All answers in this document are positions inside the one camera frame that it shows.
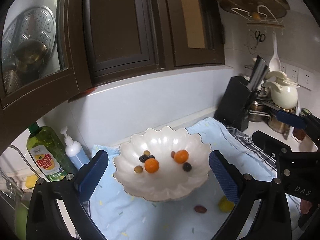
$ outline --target electrical outlet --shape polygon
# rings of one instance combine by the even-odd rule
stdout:
[[[281,71],[285,73],[286,64],[281,62]]]
[[[298,75],[298,84],[302,87],[305,87],[309,90],[313,89],[313,79],[314,75],[313,73],[306,71],[304,69],[299,69],[299,75]]]
[[[295,82],[298,81],[298,73],[299,73],[298,67],[286,64],[285,72],[289,79]]]

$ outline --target knife block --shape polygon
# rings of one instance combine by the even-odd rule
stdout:
[[[231,77],[214,118],[241,132],[248,128],[249,107],[255,91],[247,89],[248,81],[243,76]]]

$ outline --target light blue cloth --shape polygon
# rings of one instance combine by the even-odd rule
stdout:
[[[219,150],[242,174],[250,173],[264,181],[276,176],[215,119],[208,117],[187,130],[190,134],[199,133],[203,143],[210,143],[212,150]],[[208,181],[188,197],[152,203],[128,195],[113,178],[116,168],[112,159],[119,155],[120,149],[95,145],[92,156],[100,149],[108,153],[109,165],[90,199],[90,209],[92,220],[108,240],[206,240],[214,236],[228,217],[228,213],[218,208],[224,194],[212,171]],[[288,198],[288,202],[294,229],[299,209],[291,199]],[[206,207],[207,212],[196,213],[196,205]],[[258,206],[259,201],[256,201],[238,238],[247,234]]]

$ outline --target hand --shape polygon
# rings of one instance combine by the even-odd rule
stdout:
[[[310,208],[312,207],[312,203],[307,200],[301,200],[300,202],[300,211],[302,214],[308,214]]]

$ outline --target scissors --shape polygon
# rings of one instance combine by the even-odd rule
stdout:
[[[258,42],[264,42],[264,40],[266,39],[266,36],[263,33],[260,33],[260,31],[258,31],[258,30],[256,30],[254,35],[256,36],[257,43]]]

